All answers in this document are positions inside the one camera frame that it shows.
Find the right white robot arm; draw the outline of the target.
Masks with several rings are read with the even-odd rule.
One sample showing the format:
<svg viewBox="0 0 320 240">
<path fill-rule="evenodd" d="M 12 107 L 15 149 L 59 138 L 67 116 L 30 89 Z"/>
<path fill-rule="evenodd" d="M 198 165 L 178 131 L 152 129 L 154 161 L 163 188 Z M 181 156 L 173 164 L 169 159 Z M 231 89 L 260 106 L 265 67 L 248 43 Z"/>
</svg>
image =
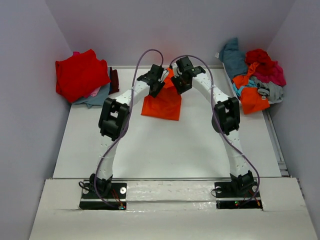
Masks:
<svg viewBox="0 0 320 240">
<path fill-rule="evenodd" d="M 215 84 L 212 72 L 201 66 L 194 66 L 188 56 L 171 62 L 173 71 L 171 81 L 179 94 L 195 88 L 210 103 L 212 108 L 211 124 L 219 133 L 229 160 L 229 182 L 216 185 L 220 195 L 231 195 L 240 198 L 252 189 L 255 184 L 253 173 L 243 154 L 240 143 L 240 105 L 236 97 L 223 93 Z"/>
</svg>

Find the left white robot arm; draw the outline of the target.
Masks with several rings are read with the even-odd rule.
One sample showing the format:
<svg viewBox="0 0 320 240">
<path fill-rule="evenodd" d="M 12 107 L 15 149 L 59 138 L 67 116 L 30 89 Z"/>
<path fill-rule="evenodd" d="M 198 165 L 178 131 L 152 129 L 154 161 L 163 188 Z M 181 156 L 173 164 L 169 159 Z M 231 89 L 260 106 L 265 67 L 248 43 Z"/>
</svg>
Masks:
<svg viewBox="0 0 320 240">
<path fill-rule="evenodd" d="M 117 146 L 129 128 L 133 106 L 147 96 L 156 97 L 165 85 L 163 78 L 166 73 L 162 66 L 153 64 L 147 73 L 133 76 L 129 90 L 115 98 L 105 99 L 98 121 L 104 150 L 95 173 L 89 178 L 90 186 L 99 198 L 110 194 Z"/>
</svg>

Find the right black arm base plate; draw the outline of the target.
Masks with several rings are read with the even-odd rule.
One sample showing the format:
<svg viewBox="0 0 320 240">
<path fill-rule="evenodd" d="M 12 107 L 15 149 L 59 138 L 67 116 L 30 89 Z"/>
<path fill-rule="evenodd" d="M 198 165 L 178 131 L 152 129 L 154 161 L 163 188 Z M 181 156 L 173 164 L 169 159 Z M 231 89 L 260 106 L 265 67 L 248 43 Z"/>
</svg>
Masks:
<svg viewBox="0 0 320 240">
<path fill-rule="evenodd" d="M 226 181 L 214 183 L 210 193 L 216 199 L 218 210 L 263 209 L 260 192 L 256 193 L 256 182 L 241 192 L 232 190 L 230 183 Z"/>
</svg>

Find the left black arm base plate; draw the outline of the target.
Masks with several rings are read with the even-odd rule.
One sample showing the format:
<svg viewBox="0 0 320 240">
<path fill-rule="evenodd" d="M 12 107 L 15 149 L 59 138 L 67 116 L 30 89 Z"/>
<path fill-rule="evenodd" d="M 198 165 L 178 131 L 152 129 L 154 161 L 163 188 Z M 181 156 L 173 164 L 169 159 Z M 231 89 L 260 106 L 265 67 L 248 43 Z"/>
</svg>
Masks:
<svg viewBox="0 0 320 240">
<path fill-rule="evenodd" d="M 100 193 L 99 198 L 88 181 L 78 183 L 82 192 L 79 201 L 81 210 L 125 211 L 127 209 L 127 183 L 114 182 L 107 194 Z"/>
</svg>

